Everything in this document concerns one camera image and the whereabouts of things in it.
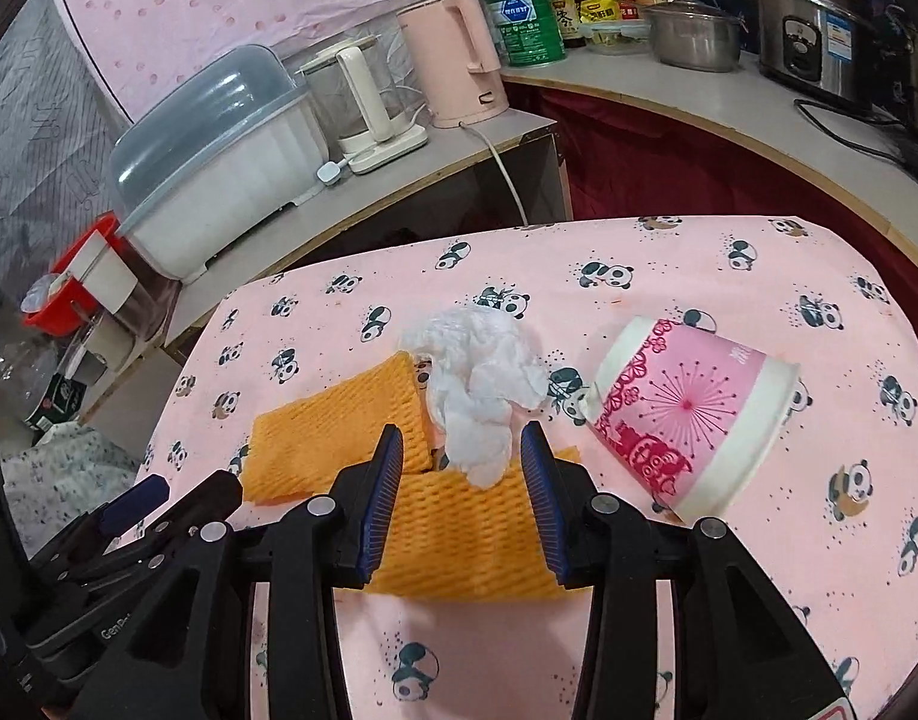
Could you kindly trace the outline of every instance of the white kettle base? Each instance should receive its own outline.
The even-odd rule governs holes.
[[[409,151],[414,151],[429,140],[425,127],[420,124],[413,124],[403,134],[391,138],[385,143],[377,143],[373,148],[368,149],[360,156],[352,157],[349,161],[349,167],[352,172],[360,173],[375,170],[387,162],[391,162],[397,157]]]

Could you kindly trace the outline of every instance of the glass kettle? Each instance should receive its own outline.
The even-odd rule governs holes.
[[[353,172],[367,172],[422,146],[425,128],[410,122],[376,36],[343,40],[299,68],[321,124]]]

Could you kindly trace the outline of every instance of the electric kettle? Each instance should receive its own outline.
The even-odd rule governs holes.
[[[376,36],[337,42],[299,69],[352,172],[374,170],[428,140],[406,114]]]
[[[428,0],[397,14],[434,127],[459,127],[509,107],[479,0]]]

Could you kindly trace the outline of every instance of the metal screw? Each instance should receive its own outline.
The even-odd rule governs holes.
[[[219,541],[221,538],[226,536],[226,524],[225,522],[209,522],[206,525],[203,525],[201,531],[199,531],[199,538],[203,541]]]
[[[325,517],[326,514],[332,514],[335,510],[336,502],[328,495],[317,495],[305,504],[305,507],[314,517]]]
[[[608,493],[600,493],[590,502],[592,510],[600,514],[615,514],[619,511],[619,498]]]
[[[706,517],[699,523],[699,530],[702,531],[703,536],[708,538],[722,538],[728,531],[726,523],[715,517]]]

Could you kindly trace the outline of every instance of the pink tablecloth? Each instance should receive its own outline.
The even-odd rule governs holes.
[[[795,410],[726,519],[798,608],[859,717],[874,716],[918,661],[918,343],[872,266],[820,227],[741,217],[557,224],[371,252],[247,285],[208,324],[140,477],[163,474],[175,500],[213,470],[241,469],[256,415],[375,365],[404,328],[486,290],[520,317],[550,373],[574,368],[584,383],[634,314],[684,320],[802,364]],[[662,517],[571,401],[550,399],[538,418],[554,447],[579,446],[601,488]],[[845,474],[854,497],[833,503]],[[232,524],[273,521],[286,508],[246,505]],[[660,594],[659,716],[671,717],[671,611]],[[588,609],[587,596],[477,605],[341,593],[353,714],[566,720]]]

